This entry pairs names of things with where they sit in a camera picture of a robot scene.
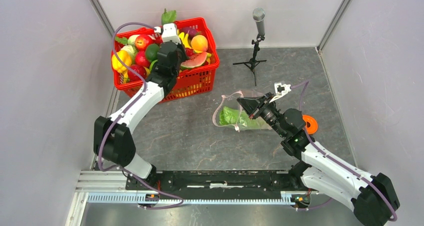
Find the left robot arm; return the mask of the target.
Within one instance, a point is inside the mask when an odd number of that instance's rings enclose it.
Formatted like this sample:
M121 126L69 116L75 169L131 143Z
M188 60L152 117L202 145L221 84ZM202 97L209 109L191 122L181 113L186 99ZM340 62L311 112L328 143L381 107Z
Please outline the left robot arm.
M182 43L160 45L157 62L142 88L118 111L94 122L93 151L98 159L107 160L138 177L145 190L157 184L156 168L136 154L132 133L146 114L175 87L181 64L188 59Z

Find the toy napa cabbage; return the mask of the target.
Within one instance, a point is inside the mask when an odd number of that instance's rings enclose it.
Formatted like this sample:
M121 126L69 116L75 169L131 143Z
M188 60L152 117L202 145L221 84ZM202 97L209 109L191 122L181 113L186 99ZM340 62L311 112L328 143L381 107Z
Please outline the toy napa cabbage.
M262 119L250 119L245 111L224 106L218 111L220 127L233 127L236 131L271 130L271 127Z

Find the toy watermelon slice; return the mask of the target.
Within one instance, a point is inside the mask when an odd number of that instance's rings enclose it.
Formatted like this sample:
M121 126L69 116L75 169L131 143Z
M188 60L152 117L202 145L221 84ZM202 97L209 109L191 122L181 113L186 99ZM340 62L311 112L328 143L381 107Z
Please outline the toy watermelon slice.
M180 67L183 70L191 70L194 68L198 68L201 67L207 61L207 59L207 52L196 53L190 56L188 60L182 62Z

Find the clear zip top bag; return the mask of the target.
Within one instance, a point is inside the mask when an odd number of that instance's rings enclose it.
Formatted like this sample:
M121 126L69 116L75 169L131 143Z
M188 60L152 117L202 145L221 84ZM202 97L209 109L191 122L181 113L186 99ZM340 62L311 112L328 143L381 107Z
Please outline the clear zip top bag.
M272 128L262 118L250 119L237 101L238 98L255 98L263 95L255 90L247 89L221 95L221 103L212 115L212 123L216 127L232 128L237 132L271 130Z

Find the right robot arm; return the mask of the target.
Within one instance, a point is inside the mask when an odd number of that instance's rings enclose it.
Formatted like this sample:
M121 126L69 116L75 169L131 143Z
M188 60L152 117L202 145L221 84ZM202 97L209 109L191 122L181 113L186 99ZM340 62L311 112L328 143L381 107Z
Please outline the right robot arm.
M300 110L289 108L281 113L273 96L239 97L237 102L250 119L263 119L282 138L286 153L299 160L301 171L289 175L289 185L295 190L307 187L324 193L350 209L364 226L397 221L400 202L392 180L331 153L307 132Z

